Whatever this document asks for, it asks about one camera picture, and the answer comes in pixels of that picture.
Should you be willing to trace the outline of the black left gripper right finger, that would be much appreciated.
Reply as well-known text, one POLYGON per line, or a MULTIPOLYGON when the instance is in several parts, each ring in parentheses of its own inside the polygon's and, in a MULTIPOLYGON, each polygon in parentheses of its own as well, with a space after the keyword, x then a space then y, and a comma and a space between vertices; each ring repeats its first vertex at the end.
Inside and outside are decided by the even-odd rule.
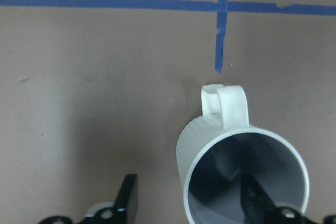
POLYGON ((240 205, 245 223, 264 223, 265 212, 276 205, 252 175, 242 175, 240 181, 240 205))

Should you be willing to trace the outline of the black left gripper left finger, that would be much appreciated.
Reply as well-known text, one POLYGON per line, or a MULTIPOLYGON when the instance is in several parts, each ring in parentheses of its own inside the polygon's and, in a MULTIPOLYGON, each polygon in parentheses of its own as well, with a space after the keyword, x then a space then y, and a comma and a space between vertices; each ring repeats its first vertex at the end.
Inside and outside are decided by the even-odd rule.
POLYGON ((127 174, 113 205, 113 223, 134 223, 138 209, 138 175, 127 174))

